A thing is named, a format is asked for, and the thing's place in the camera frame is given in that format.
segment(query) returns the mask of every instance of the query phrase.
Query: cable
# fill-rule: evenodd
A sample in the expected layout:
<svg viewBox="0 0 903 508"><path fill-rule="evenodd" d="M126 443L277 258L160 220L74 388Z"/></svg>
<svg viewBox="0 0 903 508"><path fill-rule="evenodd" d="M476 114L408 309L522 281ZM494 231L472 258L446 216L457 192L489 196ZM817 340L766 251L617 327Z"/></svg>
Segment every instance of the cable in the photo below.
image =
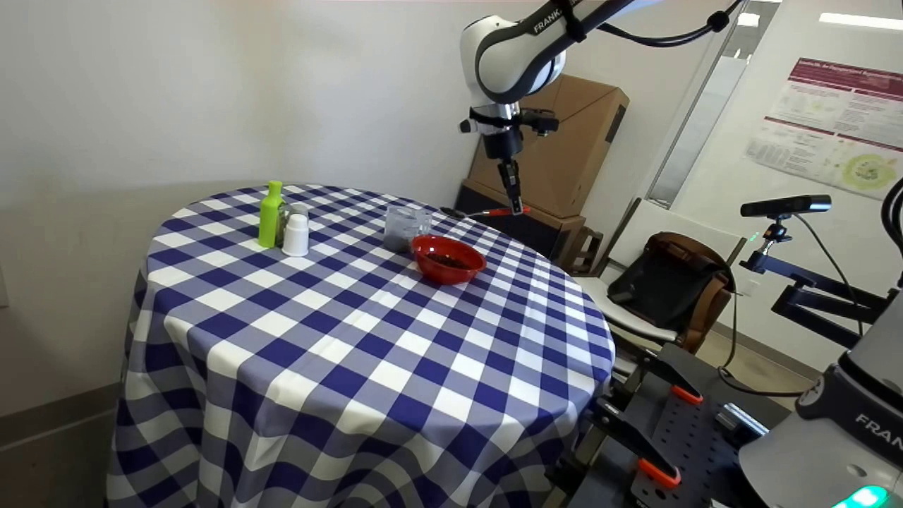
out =
<svg viewBox="0 0 903 508"><path fill-rule="evenodd" d="M838 277L843 281L847 298L848 298L853 306L854 306L857 340L862 340L862 337L865 337L865 332L862 332L862 306L854 301L847 274L840 271L838 260L826 251L826 246L820 244L820 237L817 237L817 231L809 226L809 220L805 220L800 216L795 216L795 220L809 230L813 241L817 244L817 248L823 251L823 258L829 260L829 265L831 265L831 270L838 271Z"/></svg>
<svg viewBox="0 0 903 508"><path fill-rule="evenodd" d="M744 388L728 368L734 365L734 357L737 357L737 322L738 322L738 317L737 317L737 295L734 295L734 327L731 327L731 353L728 353L728 358L721 361L721 368L716 368L716 377L731 388L731 391L737 391L737 392L748 392L748 397L762 397L762 398L799 398L799 397L805 397L805 392L769 392L769 391L750 391L750 388Z"/></svg>
<svg viewBox="0 0 903 508"><path fill-rule="evenodd" d="M734 327L731 327L731 353L728 353L728 358L721 361L721 368L716 368L716 371L728 371L731 368L731 361L734 361L734 357L737 357L737 295L734 295L734 303L731 303L731 309L734 309Z"/></svg>
<svg viewBox="0 0 903 508"><path fill-rule="evenodd" d="M620 38L620 40L632 40L638 47L649 47L649 49L678 49L678 47L687 47L704 34L716 34L721 32L724 25L731 25L731 14L734 10L738 6L742 0L734 0L724 13L713 13L704 25L693 28L693 32L686 32L686 34L672 34L672 38L641 38L641 34L628 34L617 25L610 25L610 24L600 24L597 32L606 32L613 38Z"/></svg>
<svg viewBox="0 0 903 508"><path fill-rule="evenodd" d="M903 179L885 192L885 199L881 203L884 231L896 244L896 248L903 254L899 209L903 209Z"/></svg>

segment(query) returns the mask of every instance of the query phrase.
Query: black bag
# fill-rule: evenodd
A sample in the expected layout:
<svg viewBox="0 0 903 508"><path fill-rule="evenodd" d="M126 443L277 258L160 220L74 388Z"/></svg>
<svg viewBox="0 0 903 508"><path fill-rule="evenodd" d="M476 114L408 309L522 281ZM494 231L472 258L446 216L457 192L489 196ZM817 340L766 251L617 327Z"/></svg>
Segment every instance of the black bag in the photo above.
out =
<svg viewBox="0 0 903 508"><path fill-rule="evenodd" d="M703 244L659 231L644 254L610 286L610 301L654 327L680 332L707 286L734 292L728 262Z"/></svg>

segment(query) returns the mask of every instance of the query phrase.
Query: green bottle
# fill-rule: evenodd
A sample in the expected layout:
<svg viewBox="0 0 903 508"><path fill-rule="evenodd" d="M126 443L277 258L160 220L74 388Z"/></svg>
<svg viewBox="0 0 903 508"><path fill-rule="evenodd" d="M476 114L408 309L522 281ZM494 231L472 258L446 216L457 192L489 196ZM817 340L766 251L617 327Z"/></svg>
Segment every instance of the green bottle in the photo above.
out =
<svg viewBox="0 0 903 508"><path fill-rule="evenodd" d="M256 244L273 248L281 226L281 182L270 182L264 199L259 202Z"/></svg>

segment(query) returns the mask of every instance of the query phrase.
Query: red bowl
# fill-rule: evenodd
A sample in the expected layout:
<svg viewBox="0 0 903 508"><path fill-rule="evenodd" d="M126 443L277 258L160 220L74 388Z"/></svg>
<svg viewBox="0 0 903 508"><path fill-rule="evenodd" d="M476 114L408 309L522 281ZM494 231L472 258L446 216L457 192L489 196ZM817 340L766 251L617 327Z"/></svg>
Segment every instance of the red bowl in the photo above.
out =
<svg viewBox="0 0 903 508"><path fill-rule="evenodd" d="M484 270L479 251L459 241L436 236L415 237L412 254L419 270L419 277L431 286L459 286L473 281Z"/></svg>

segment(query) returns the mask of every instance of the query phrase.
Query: table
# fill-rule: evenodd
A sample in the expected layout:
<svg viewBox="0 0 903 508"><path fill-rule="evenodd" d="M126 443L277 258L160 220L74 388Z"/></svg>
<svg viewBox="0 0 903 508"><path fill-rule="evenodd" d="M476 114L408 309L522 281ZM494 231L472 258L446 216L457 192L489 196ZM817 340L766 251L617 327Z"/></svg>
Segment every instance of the table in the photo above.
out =
<svg viewBox="0 0 903 508"><path fill-rule="evenodd" d="M415 202L287 188L311 254L256 246L263 189L151 237L117 402L110 507L539 507L544 467L613 371L563 271L435 209L489 270L450 288L381 246Z"/></svg>

